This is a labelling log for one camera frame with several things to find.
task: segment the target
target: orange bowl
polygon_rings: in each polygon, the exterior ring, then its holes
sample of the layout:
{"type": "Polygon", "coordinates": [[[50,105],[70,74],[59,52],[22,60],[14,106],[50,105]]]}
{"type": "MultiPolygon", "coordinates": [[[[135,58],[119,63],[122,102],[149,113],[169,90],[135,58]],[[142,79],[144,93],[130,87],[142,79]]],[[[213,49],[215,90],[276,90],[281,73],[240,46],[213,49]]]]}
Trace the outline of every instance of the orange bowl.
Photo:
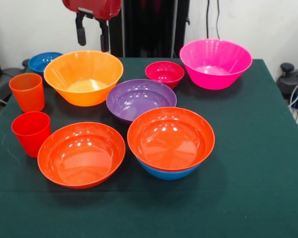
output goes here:
{"type": "Polygon", "coordinates": [[[51,61],[45,81],[69,103],[88,107],[106,100],[124,68],[120,60],[100,51],[77,51],[51,61]]]}
{"type": "Polygon", "coordinates": [[[108,179],[126,152],[123,137],[113,128],[95,122],[65,126],[50,135],[38,154],[42,174],[70,188],[89,188],[108,179]]]}
{"type": "Polygon", "coordinates": [[[203,117],[175,107],[153,109],[137,117],[129,127],[127,140],[141,162],[166,172],[199,165],[215,144],[213,129],[203,117]]]}

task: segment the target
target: red bowl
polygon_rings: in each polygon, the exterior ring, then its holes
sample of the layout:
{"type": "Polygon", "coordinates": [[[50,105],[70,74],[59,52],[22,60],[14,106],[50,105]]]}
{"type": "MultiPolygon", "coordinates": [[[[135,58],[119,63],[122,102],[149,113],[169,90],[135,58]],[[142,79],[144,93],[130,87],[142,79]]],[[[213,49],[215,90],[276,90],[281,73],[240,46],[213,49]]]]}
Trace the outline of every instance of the red bowl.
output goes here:
{"type": "Polygon", "coordinates": [[[149,167],[182,172],[201,164],[215,144],[211,125],[184,108],[156,108],[130,125],[127,142],[133,154],[149,167]]]}
{"type": "Polygon", "coordinates": [[[108,179],[125,156],[123,137],[95,122],[65,126],[42,144],[38,165],[50,181],[69,188],[89,188],[108,179]]]}
{"type": "Polygon", "coordinates": [[[174,62],[157,61],[147,66],[146,75],[149,79],[159,81],[169,88],[175,88],[184,76],[184,69],[174,62]]]}

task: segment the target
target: blue bowl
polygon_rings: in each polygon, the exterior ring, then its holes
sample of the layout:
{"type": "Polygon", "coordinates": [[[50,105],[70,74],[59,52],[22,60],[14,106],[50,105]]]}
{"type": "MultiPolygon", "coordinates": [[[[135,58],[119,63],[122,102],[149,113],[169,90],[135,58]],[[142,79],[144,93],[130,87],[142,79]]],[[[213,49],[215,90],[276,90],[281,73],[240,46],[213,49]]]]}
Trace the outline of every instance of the blue bowl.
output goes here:
{"type": "Polygon", "coordinates": [[[45,53],[38,54],[36,56],[33,56],[29,60],[28,67],[33,72],[43,76],[44,69],[49,64],[49,62],[51,62],[52,60],[54,60],[55,58],[61,55],[62,55],[61,53],[57,53],[57,52],[45,52],[45,53]]]}
{"type": "Polygon", "coordinates": [[[165,171],[153,169],[153,168],[149,167],[148,165],[144,164],[143,162],[141,162],[140,160],[138,160],[138,161],[139,161],[140,165],[149,174],[151,174],[152,176],[154,176],[158,179],[167,180],[167,181],[182,179],[182,178],[188,176],[189,174],[191,174],[199,166],[199,165],[197,165],[196,167],[190,168],[188,170],[180,171],[180,172],[165,172],[165,171]]]}

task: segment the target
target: bowl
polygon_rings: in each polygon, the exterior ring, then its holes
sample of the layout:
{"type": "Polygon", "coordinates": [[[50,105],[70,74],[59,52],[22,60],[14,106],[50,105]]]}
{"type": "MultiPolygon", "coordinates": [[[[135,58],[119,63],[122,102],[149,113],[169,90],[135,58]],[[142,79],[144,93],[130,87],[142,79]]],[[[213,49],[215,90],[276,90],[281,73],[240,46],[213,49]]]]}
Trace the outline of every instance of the bowl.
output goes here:
{"type": "Polygon", "coordinates": [[[113,128],[95,122],[67,125],[50,135],[38,154],[42,174],[70,188],[89,188],[108,179],[120,166],[126,146],[113,128]]]}
{"type": "Polygon", "coordinates": [[[122,74],[119,59],[99,51],[64,54],[44,70],[46,82],[66,101],[81,107],[104,102],[122,74]]]}
{"type": "Polygon", "coordinates": [[[191,174],[194,170],[196,170],[198,168],[198,165],[188,169],[188,170],[183,170],[183,171],[179,171],[179,172],[165,172],[165,171],[160,171],[160,170],[156,170],[154,168],[151,168],[150,166],[144,164],[143,162],[141,162],[139,159],[137,159],[138,162],[140,163],[140,165],[152,176],[161,179],[161,180],[167,180],[167,181],[171,181],[171,180],[178,180],[178,179],[182,179],[186,176],[188,176],[189,174],[191,174]]]}
{"type": "Polygon", "coordinates": [[[128,145],[144,164],[176,172],[201,164],[212,152],[210,124],[184,108],[157,108],[136,118],[127,133],[128,145]]]}
{"type": "Polygon", "coordinates": [[[180,58],[191,80],[206,89],[229,87],[251,65],[252,56],[242,46],[218,39],[202,39],[183,46],[180,58]]]}
{"type": "Polygon", "coordinates": [[[175,88],[184,76],[184,69],[174,62],[157,61],[146,67],[149,79],[159,81],[169,88],[175,88]]]}
{"type": "Polygon", "coordinates": [[[29,62],[28,67],[33,72],[43,76],[44,69],[46,66],[57,57],[61,56],[61,53],[58,52],[45,52],[38,54],[36,56],[33,56],[29,62]]]}
{"type": "Polygon", "coordinates": [[[107,108],[118,119],[130,124],[142,113],[159,107],[175,107],[177,97],[166,85],[149,79],[133,79],[110,91],[107,108]]]}

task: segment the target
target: pink bowl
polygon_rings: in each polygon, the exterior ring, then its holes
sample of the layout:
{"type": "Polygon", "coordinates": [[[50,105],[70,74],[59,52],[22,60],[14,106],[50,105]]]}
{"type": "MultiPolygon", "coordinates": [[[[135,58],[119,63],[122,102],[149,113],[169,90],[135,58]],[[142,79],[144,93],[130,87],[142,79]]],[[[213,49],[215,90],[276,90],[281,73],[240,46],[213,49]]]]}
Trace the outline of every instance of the pink bowl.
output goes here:
{"type": "Polygon", "coordinates": [[[253,62],[242,46],[218,39],[192,41],[182,47],[180,58],[196,85],[213,90],[229,87],[253,62]]]}
{"type": "Polygon", "coordinates": [[[174,62],[157,61],[147,66],[146,75],[149,79],[159,81],[169,88],[175,88],[184,76],[184,69],[174,62]]]}

